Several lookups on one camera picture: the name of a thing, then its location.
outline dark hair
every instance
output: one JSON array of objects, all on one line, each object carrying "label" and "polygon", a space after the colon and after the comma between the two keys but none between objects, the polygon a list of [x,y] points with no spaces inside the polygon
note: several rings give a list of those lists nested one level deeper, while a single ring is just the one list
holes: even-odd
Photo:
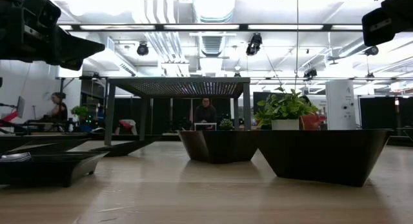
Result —
[{"label": "dark hair", "polygon": [[307,104],[312,105],[310,99],[309,99],[307,96],[302,96],[301,98],[303,98],[304,101],[305,101]]},{"label": "dark hair", "polygon": [[64,92],[62,92],[62,97],[60,97],[60,92],[54,92],[53,94],[52,94],[52,96],[55,96],[55,97],[57,97],[57,98],[59,98],[59,99],[66,99],[66,94],[64,93]]}]

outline white pot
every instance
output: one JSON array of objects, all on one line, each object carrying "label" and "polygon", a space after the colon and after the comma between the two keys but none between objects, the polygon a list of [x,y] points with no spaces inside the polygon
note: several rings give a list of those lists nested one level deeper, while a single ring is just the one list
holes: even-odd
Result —
[{"label": "white pot", "polygon": [[272,130],[299,130],[298,119],[272,120]]}]

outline perforated tabletop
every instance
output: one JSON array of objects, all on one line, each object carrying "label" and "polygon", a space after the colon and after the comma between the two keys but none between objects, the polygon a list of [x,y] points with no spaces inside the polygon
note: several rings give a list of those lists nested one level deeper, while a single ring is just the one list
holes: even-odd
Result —
[{"label": "perforated tabletop", "polygon": [[235,97],[243,93],[249,77],[131,77],[111,78],[109,83],[135,96],[197,98]]}]

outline black camera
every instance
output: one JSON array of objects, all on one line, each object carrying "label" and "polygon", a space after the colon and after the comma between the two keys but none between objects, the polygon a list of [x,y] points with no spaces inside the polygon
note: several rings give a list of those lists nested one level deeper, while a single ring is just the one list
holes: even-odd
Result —
[{"label": "black camera", "polygon": [[413,0],[385,0],[381,8],[364,15],[363,37],[366,46],[393,40],[395,34],[413,28]]},{"label": "black camera", "polygon": [[136,53],[140,56],[145,56],[149,53],[149,49],[146,42],[140,42],[137,47]]},{"label": "black camera", "polygon": [[263,38],[261,37],[261,34],[254,33],[245,53],[247,53],[248,56],[256,55],[259,52],[261,44],[263,44]]},{"label": "black camera", "polygon": [[60,15],[49,0],[0,0],[0,59],[80,70],[83,59],[105,49],[62,30],[57,25]]}]

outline black shirt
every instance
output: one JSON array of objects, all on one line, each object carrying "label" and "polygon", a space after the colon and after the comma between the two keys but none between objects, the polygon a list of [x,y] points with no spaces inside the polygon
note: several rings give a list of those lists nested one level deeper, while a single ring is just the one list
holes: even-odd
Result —
[{"label": "black shirt", "polygon": [[212,105],[206,108],[202,105],[198,106],[195,110],[195,122],[200,123],[202,120],[207,123],[217,123],[217,110]]},{"label": "black shirt", "polygon": [[63,110],[59,110],[57,114],[52,115],[52,119],[58,120],[58,121],[67,121],[68,119],[67,106],[63,102],[62,102],[62,109]]}]

